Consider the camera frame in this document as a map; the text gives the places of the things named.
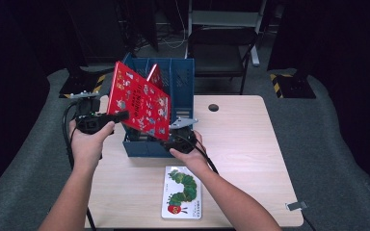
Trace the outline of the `grey tape piece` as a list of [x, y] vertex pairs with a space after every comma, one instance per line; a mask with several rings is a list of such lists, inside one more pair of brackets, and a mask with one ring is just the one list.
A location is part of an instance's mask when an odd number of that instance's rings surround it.
[[303, 210], [308, 207], [308, 204], [305, 201], [297, 201], [293, 203], [286, 204], [286, 208], [289, 211]]

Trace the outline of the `black yellow striped stand base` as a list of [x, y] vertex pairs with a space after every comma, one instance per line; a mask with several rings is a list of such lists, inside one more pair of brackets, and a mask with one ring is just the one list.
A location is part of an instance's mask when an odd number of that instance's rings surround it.
[[84, 74], [82, 77], [69, 76], [59, 92], [59, 97], [70, 98], [72, 95], [80, 93], [98, 92], [104, 80], [104, 74]]
[[270, 77], [278, 98], [316, 98], [306, 79], [290, 74], [271, 74]]

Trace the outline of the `person's left hand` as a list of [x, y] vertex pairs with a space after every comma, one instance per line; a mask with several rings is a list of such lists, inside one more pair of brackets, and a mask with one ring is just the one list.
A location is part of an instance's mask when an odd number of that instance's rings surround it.
[[108, 122], [98, 132], [88, 135], [77, 129], [77, 123], [69, 123], [71, 151], [75, 170], [95, 171], [101, 157], [104, 141], [114, 132], [115, 123]]

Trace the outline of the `white caterpillar board book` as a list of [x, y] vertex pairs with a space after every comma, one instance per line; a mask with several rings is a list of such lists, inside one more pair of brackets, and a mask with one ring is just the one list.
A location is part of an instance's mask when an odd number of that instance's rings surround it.
[[165, 168], [161, 217], [201, 219], [201, 182], [188, 168]]

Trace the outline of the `grey metal chair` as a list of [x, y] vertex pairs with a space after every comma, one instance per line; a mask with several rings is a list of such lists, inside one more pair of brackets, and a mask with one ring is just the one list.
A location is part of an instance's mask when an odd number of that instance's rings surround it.
[[188, 35], [192, 34], [194, 25], [207, 26], [208, 28], [249, 27], [253, 28], [256, 33], [259, 33], [267, 0], [259, 1], [259, 10], [248, 13], [195, 10], [193, 7], [194, 0], [188, 0]]

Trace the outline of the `black folding chair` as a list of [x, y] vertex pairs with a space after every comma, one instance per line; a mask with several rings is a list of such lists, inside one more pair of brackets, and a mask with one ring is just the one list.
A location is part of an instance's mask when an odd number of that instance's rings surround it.
[[241, 78], [242, 94], [257, 38], [253, 28], [199, 29], [188, 37], [186, 58], [194, 60], [196, 77]]

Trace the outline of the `person's right hand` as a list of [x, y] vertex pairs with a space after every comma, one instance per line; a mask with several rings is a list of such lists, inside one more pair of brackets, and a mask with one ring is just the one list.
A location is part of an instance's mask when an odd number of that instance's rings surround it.
[[194, 150], [185, 154], [171, 148], [170, 152], [176, 159], [182, 161], [185, 166], [195, 174], [195, 176], [200, 178], [202, 175], [210, 171], [210, 167], [208, 166], [205, 157], [200, 153], [200, 151], [206, 151], [206, 148], [202, 144], [202, 136], [198, 131], [195, 131], [194, 134], [198, 140], [197, 147]]

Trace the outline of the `black metal stand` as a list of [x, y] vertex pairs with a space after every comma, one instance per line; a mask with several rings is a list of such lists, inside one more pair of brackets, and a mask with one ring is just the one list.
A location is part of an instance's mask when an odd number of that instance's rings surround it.
[[158, 51], [154, 0], [116, 0], [122, 39], [128, 51], [145, 44]]

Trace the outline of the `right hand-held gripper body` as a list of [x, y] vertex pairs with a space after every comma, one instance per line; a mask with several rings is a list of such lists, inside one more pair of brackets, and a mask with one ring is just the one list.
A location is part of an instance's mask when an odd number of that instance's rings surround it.
[[170, 136], [168, 141], [163, 141], [162, 146], [169, 151], [175, 149], [181, 153], [190, 153], [197, 143], [192, 125], [198, 120], [194, 118], [178, 118], [169, 126]]

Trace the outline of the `red illustrated picture book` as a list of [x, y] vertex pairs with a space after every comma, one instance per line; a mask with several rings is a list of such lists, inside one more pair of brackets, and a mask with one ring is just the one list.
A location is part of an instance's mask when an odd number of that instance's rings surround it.
[[167, 141], [171, 98], [122, 62], [116, 62], [109, 94], [108, 115], [128, 112], [122, 123], [152, 137]]
[[163, 78], [158, 64], [154, 64], [151, 67], [151, 70], [149, 71], [146, 80], [159, 90], [163, 90], [164, 88]]

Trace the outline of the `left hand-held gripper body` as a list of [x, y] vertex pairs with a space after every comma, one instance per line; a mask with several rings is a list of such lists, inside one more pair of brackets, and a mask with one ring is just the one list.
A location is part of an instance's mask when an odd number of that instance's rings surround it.
[[116, 119], [113, 115], [102, 114], [99, 111], [100, 100], [97, 96], [97, 92], [86, 91], [70, 96], [71, 99], [75, 99], [76, 111], [74, 117], [76, 126], [85, 134], [95, 134], [109, 121], [114, 121]]

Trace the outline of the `blue plastic file rack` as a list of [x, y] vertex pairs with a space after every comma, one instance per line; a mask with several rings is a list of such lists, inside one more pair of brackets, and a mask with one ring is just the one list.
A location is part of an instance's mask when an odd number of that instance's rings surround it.
[[[171, 96], [171, 121], [179, 117], [194, 117], [194, 61], [179, 58], [139, 58], [141, 66], [134, 70], [147, 77], [151, 67], [158, 64], [161, 70], [164, 92]], [[172, 155], [161, 142], [124, 127], [126, 133], [122, 142], [128, 157], [171, 158]]]

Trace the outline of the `dark curtain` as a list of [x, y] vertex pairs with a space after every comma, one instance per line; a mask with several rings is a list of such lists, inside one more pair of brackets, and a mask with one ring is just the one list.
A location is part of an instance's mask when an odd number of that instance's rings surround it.
[[0, 0], [0, 177], [34, 126], [48, 91], [32, 48]]
[[311, 0], [311, 13], [327, 20], [315, 76], [330, 93], [342, 138], [370, 176], [370, 0]]

